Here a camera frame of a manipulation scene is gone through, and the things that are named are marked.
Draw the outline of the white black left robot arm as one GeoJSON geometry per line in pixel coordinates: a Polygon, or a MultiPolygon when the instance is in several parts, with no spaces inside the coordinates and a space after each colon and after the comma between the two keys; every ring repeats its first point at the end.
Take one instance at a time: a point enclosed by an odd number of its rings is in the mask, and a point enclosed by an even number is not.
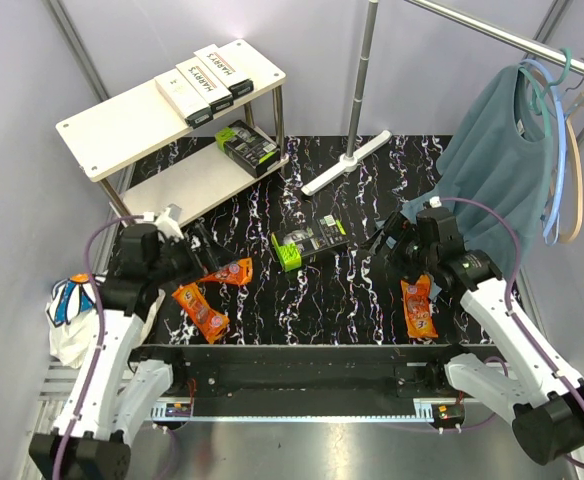
{"type": "Polygon", "coordinates": [[[123,479],[141,425],[162,394],[187,386],[186,369],[167,357],[142,361],[128,385],[124,371],[151,307],[166,283],[192,283],[236,260],[201,224],[183,231],[172,219],[138,220],[115,243],[118,267],[96,286],[96,334],[63,410],[29,456],[45,479],[123,479]]]}

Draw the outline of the green black razor box shelved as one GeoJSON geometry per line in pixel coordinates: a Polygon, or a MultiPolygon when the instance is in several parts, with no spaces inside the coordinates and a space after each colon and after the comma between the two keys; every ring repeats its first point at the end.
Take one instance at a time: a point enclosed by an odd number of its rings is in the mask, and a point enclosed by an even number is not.
{"type": "Polygon", "coordinates": [[[280,148],[242,120],[215,134],[217,147],[253,178],[259,178],[280,159],[280,148]]]}

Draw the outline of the green black razor box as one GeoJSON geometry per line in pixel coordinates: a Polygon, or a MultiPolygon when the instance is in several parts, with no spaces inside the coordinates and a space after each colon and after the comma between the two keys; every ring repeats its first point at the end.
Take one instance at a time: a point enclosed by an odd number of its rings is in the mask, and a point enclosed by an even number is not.
{"type": "Polygon", "coordinates": [[[349,237],[341,221],[324,215],[292,230],[271,234],[271,244],[284,272],[315,263],[327,254],[343,250],[349,237]]]}

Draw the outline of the white H razor box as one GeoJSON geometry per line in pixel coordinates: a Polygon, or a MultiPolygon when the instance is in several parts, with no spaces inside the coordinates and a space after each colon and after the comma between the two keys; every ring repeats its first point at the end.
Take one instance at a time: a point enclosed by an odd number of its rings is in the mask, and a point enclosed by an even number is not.
{"type": "Polygon", "coordinates": [[[190,128],[196,129],[213,120],[210,105],[177,69],[154,78],[155,87],[190,128]]]}

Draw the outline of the orange razor pack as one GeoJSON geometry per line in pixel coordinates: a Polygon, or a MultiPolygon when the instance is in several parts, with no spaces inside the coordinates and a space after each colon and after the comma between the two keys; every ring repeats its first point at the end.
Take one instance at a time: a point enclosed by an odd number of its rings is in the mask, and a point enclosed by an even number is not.
{"type": "Polygon", "coordinates": [[[433,339],[438,337],[430,308],[431,281],[421,275],[414,284],[401,281],[404,318],[407,335],[412,339],[433,339]]]}
{"type": "Polygon", "coordinates": [[[180,286],[172,298],[186,312],[209,344],[219,341],[229,327],[230,320],[210,307],[196,283],[180,286]]]}
{"type": "Polygon", "coordinates": [[[252,278],[253,262],[252,259],[248,257],[229,263],[217,272],[203,277],[200,279],[200,282],[243,286],[250,283],[252,278]]]}

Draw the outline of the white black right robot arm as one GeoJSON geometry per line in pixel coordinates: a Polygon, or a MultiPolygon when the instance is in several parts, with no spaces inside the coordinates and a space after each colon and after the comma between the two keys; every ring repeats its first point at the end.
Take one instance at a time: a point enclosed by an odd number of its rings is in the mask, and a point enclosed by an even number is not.
{"type": "Polygon", "coordinates": [[[410,284],[432,276],[483,327],[515,373],[508,377],[453,345],[426,367],[432,393],[444,397],[456,390],[482,402],[510,424],[539,465],[584,447],[584,376],[531,322],[490,257],[466,248],[448,209],[426,208],[414,221],[394,212],[363,247],[383,255],[410,284]]]}

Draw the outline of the white Harry's box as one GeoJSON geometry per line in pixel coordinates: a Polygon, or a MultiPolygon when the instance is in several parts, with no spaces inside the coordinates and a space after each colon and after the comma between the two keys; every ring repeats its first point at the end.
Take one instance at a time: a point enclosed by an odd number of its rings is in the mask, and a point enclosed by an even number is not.
{"type": "Polygon", "coordinates": [[[231,54],[217,45],[208,45],[195,51],[194,55],[221,81],[234,99],[254,91],[253,80],[231,54]]]}
{"type": "Polygon", "coordinates": [[[176,68],[206,101],[213,114],[234,104],[231,92],[197,57],[177,64],[176,68]]]}

